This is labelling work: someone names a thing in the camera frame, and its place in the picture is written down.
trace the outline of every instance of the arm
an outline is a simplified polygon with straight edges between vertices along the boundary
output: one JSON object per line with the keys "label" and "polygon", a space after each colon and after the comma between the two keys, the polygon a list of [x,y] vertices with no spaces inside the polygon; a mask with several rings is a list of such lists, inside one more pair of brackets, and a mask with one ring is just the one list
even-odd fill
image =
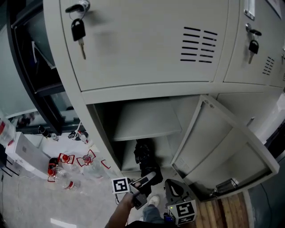
{"label": "arm", "polygon": [[134,207],[132,201],[133,195],[126,193],[105,228],[124,228],[128,220],[130,210]]}

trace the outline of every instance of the black chair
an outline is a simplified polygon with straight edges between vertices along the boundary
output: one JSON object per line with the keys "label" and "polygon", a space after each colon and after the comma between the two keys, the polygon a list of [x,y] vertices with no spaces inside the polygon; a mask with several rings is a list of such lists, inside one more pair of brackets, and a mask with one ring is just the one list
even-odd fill
{"label": "black chair", "polygon": [[19,174],[15,173],[13,170],[9,169],[9,168],[6,166],[7,162],[9,162],[9,160],[7,159],[7,154],[5,153],[5,148],[4,148],[4,146],[2,146],[2,145],[0,144],[0,169],[1,169],[3,172],[7,173],[7,172],[3,169],[3,168],[6,168],[6,169],[10,170],[12,173],[14,173],[14,174],[16,174],[16,175],[18,176]]}

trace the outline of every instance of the ventilation slot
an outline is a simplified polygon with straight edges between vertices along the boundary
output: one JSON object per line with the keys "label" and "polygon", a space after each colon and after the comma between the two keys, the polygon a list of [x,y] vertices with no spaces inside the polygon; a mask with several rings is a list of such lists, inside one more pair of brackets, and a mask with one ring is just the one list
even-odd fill
{"label": "ventilation slot", "polygon": [[201,31],[198,28],[184,27],[183,51],[180,61],[212,63],[214,57],[217,33]]}
{"label": "ventilation slot", "polygon": [[274,60],[268,56],[265,61],[265,65],[264,65],[262,73],[266,75],[270,75],[272,68],[273,68],[273,64],[274,64]]}

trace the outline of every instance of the white appliance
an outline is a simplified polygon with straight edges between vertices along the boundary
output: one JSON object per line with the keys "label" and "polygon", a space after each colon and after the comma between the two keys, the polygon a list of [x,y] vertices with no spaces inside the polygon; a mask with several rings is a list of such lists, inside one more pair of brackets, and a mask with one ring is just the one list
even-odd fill
{"label": "white appliance", "polygon": [[50,158],[36,148],[23,133],[16,133],[15,142],[6,147],[5,153],[26,170],[42,179],[48,179],[47,171]]}

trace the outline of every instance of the key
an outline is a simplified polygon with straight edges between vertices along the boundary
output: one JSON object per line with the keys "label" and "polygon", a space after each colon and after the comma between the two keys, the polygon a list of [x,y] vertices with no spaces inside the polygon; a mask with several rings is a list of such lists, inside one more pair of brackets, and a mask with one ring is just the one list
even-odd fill
{"label": "key", "polygon": [[249,57],[248,64],[251,64],[253,56],[258,53],[258,49],[259,49],[258,42],[256,40],[250,41],[248,49],[250,51],[250,57]]}
{"label": "key", "polygon": [[74,41],[78,41],[83,59],[86,59],[86,55],[84,52],[84,41],[83,37],[85,37],[85,27],[84,23],[81,19],[75,19],[71,24],[71,32]]}

